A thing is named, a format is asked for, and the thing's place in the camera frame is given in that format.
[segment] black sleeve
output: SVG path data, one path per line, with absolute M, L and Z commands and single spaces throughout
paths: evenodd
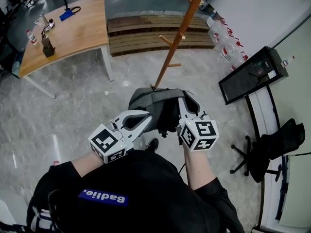
M 27 210 L 27 226 L 30 226 L 35 216 L 33 207 L 39 211 L 48 210 L 48 195 L 57 189 L 74 187 L 81 177 L 74 168 L 72 162 L 65 162 L 57 166 L 51 166 L 49 171 L 39 180 L 33 197 L 31 198 Z
M 244 233 L 237 211 L 228 197 L 227 190 L 222 187 L 218 178 L 195 190 L 195 192 L 219 212 L 226 228 L 231 233 Z

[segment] gray bag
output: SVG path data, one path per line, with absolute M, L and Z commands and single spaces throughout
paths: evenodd
M 185 95 L 180 89 L 139 88 L 132 95 L 129 110 L 144 110 L 152 114 L 152 122 L 145 130 L 159 130 L 163 137 L 167 131 L 176 132 L 179 124 L 178 98 Z

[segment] fiducial marker cube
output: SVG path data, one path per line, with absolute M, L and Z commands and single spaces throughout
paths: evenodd
M 125 142 L 118 139 L 118 134 L 113 133 L 103 124 L 91 134 L 88 140 L 92 151 L 106 164 L 126 154 Z
M 209 150 L 219 138 L 215 120 L 180 120 L 180 123 L 179 136 L 190 151 Z

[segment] wooden coat rack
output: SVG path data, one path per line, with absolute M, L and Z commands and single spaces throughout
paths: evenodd
M 178 66 L 181 66 L 181 64 L 170 64 L 171 60 L 172 60 L 172 57 L 180 43 L 180 41 L 183 39 L 186 39 L 186 37 L 184 36 L 184 32 L 187 30 L 193 16 L 194 16 L 194 13 L 196 12 L 196 10 L 198 9 L 198 6 L 201 2 L 201 0 L 189 0 L 190 2 L 190 6 L 184 16 L 184 19 L 182 21 L 182 23 L 180 24 L 180 27 L 178 29 L 178 32 L 175 36 L 175 39 L 173 42 L 171 42 L 168 38 L 166 38 L 164 35 L 160 35 L 160 38 L 162 40 L 164 40 L 167 44 L 170 45 L 170 50 L 169 50 L 169 53 L 167 54 L 166 56 L 166 59 L 164 61 L 164 64 L 163 64 L 163 67 L 159 73 L 159 76 L 156 80 L 156 83 L 154 85 L 155 88 L 157 88 L 161 82 L 161 79 L 163 78 L 163 75 L 166 71 L 166 69 L 168 67 L 178 67 Z

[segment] person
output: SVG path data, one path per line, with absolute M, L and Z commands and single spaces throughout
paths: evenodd
M 103 164 L 94 154 L 51 166 L 27 211 L 35 232 L 243 233 L 227 191 L 212 173 L 204 151 L 184 147 L 186 185 L 176 167 L 146 150 Z

